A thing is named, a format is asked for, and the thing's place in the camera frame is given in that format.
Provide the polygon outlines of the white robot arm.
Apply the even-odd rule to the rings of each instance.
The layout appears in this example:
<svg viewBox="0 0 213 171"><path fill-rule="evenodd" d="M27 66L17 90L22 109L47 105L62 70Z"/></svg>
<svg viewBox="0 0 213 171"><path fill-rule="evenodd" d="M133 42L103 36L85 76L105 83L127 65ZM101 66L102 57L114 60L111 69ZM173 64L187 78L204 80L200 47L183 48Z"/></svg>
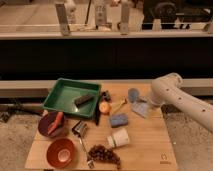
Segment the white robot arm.
<svg viewBox="0 0 213 171"><path fill-rule="evenodd" d="M178 73L154 79L146 96L148 104L151 108L159 108L169 102L213 133L213 105L182 91L182 83L183 79Z"/></svg>

